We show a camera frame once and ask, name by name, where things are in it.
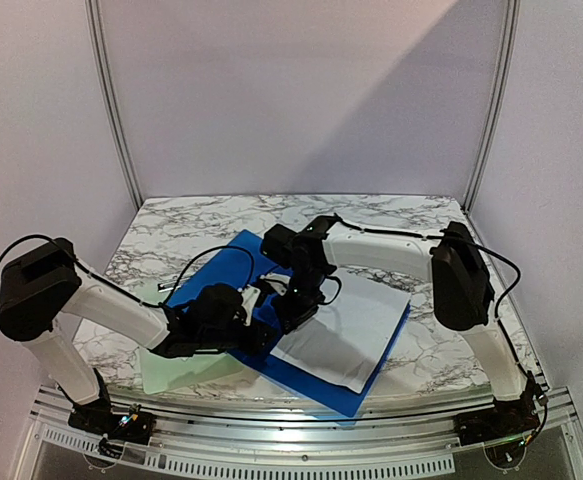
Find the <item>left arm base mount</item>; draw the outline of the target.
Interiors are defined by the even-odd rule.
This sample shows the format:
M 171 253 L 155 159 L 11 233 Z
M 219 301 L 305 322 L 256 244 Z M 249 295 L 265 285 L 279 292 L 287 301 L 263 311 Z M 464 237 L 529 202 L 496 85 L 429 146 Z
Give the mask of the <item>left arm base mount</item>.
M 126 413 L 113 411 L 110 395 L 100 373 L 93 369 L 99 388 L 98 397 L 81 405 L 74 401 L 68 426 L 86 433 L 99 435 L 98 454 L 118 460 L 127 443 L 147 446 L 157 423 L 157 417 L 132 404 Z

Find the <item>white paper sheet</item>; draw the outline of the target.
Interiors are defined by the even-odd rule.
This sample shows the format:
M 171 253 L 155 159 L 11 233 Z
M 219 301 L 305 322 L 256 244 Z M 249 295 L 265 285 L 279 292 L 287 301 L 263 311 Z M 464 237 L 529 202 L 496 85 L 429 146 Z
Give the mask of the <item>white paper sheet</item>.
M 297 330 L 283 336 L 272 355 L 327 383 L 362 392 L 410 304 L 411 294 L 361 276 L 339 275 L 338 298 Z

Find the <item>blue file folder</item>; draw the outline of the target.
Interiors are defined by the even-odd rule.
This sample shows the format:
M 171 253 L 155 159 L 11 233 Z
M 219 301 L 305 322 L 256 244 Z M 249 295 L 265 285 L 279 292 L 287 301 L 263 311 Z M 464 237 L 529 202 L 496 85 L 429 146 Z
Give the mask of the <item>blue file folder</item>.
M 285 274 L 285 269 L 276 266 L 261 254 L 261 243 L 261 238 L 248 230 L 238 233 L 229 241 L 227 248 L 212 256 L 206 264 L 200 267 L 176 290 L 168 302 L 169 306 L 175 307 L 195 299 L 205 286 L 225 283 L 232 287 L 241 287 L 246 279 L 255 280 L 266 273 Z M 331 301 L 330 304 L 332 304 L 338 298 L 338 295 L 327 295 L 327 297 Z M 365 397 L 370 392 L 381 367 L 388 359 L 409 313 L 410 304 L 403 314 L 389 346 L 381 357 L 379 365 L 372 372 L 370 379 L 359 394 L 344 387 L 327 383 L 275 358 L 272 355 L 272 350 L 285 335 L 278 336 L 276 344 L 259 355 L 246 355 L 237 350 L 232 351 L 231 354 L 244 365 L 258 371 L 261 375 L 283 388 L 306 396 L 345 417 L 352 418 L 357 414 Z

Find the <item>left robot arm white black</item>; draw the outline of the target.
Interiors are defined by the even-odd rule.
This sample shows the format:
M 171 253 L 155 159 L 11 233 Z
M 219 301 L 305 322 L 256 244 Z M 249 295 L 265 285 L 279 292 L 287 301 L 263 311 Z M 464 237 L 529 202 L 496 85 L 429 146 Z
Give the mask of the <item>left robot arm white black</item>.
M 261 292 L 250 284 L 206 286 L 176 306 L 148 303 L 81 262 L 69 240 L 35 238 L 37 248 L 11 261 L 0 256 L 0 331 L 35 356 L 99 434 L 112 433 L 120 415 L 103 399 L 96 370 L 62 334 L 59 314 L 88 319 L 167 359 L 230 350 L 256 355 L 277 337 L 254 319 Z

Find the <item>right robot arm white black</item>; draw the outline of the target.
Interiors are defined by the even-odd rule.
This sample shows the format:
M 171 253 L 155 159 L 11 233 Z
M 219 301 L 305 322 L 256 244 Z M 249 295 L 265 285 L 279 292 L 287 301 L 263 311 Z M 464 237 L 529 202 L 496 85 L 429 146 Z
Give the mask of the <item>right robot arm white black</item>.
M 477 244 L 465 224 L 452 221 L 432 235 L 321 215 L 300 231 L 274 225 L 265 232 L 260 252 L 291 272 L 287 291 L 274 302 L 286 333 L 316 313 L 325 300 L 323 282 L 341 267 L 396 272 L 431 284 L 435 318 L 468 343 L 500 404 L 489 412 L 488 427 L 508 436 L 525 422 L 521 399 L 531 381 L 504 333 L 504 297 L 495 292 L 483 257 L 507 259 Z

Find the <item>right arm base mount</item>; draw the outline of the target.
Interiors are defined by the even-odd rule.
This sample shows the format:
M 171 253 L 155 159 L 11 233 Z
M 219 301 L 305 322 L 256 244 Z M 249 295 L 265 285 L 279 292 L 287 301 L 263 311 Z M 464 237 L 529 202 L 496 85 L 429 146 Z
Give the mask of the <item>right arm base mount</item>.
M 482 445 L 488 462 L 499 470 L 519 467 L 527 448 L 543 431 L 548 419 L 548 395 L 529 384 L 518 400 L 495 400 L 489 408 L 454 417 L 461 446 Z

